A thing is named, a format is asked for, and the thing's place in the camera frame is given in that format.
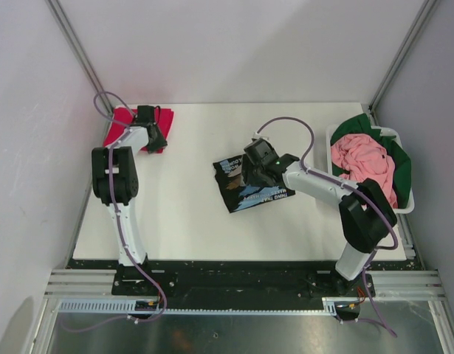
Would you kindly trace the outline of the black t shirt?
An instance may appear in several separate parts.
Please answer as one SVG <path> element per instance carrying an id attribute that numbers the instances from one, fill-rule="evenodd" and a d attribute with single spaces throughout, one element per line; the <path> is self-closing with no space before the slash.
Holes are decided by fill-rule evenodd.
<path id="1" fill-rule="evenodd" d="M 213 163 L 215 180 L 229 213 L 239 212 L 295 195 L 285 187 L 255 187 L 244 184 L 241 179 L 242 155 Z"/>

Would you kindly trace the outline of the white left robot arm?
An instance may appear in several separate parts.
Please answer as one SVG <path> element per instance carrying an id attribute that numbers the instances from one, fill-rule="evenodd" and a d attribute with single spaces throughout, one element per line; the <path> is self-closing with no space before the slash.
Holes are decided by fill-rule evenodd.
<path id="1" fill-rule="evenodd" d="M 128 286 L 136 294 L 148 293 L 154 285 L 149 273 L 148 252 L 142 244 L 135 198 L 140 189 L 135 155 L 140 151 L 161 153 L 168 145 L 173 112 L 160 106 L 139 105 L 134 110 L 118 108 L 102 147 L 92 150 L 92 187 L 114 225 L 118 263 L 123 271 L 134 269 Z"/>

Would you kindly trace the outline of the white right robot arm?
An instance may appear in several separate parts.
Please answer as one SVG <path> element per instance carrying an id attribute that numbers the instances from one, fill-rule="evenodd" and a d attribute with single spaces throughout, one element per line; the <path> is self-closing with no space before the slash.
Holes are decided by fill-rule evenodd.
<path id="1" fill-rule="evenodd" d="M 346 241 L 331 288 L 348 296 L 357 278 L 380 249 L 394 250 L 397 219 L 379 184 L 367 178 L 353 182 L 324 173 L 286 153 L 279 156 L 265 139 L 254 139 L 244 148 L 241 178 L 255 187 L 284 187 L 337 208 Z"/>

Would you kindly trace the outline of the magenta t shirt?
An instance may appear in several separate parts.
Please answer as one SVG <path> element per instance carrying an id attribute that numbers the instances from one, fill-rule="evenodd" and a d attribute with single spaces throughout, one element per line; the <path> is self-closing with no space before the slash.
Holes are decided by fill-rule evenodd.
<path id="1" fill-rule="evenodd" d="M 116 107 L 114 110 L 113 118 L 121 123 L 130 124 L 133 121 L 132 115 L 128 112 L 127 108 L 122 106 Z M 160 108 L 157 106 L 154 109 L 154 120 L 159 126 L 162 136 L 168 140 L 168 134 L 171 130 L 173 123 L 174 112 L 170 108 Z M 125 128 L 117 123 L 112 123 L 109 132 L 103 142 L 103 147 L 108 147 L 116 139 L 118 139 L 124 132 Z"/>

